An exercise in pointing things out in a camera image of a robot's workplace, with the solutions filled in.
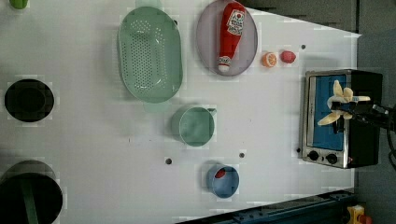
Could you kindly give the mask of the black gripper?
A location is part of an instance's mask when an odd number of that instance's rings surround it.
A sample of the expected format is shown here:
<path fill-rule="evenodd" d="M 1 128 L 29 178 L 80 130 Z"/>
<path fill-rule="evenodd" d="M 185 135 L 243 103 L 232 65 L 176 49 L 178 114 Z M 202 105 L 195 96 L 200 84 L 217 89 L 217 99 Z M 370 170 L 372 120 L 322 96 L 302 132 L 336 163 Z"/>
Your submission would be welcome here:
<path fill-rule="evenodd" d="M 389 131 L 395 130 L 396 109 L 382 105 L 370 105 L 363 103 L 332 103 L 331 110 L 338 110 L 352 114 L 352 118 L 358 122 L 371 124 L 375 127 Z"/>

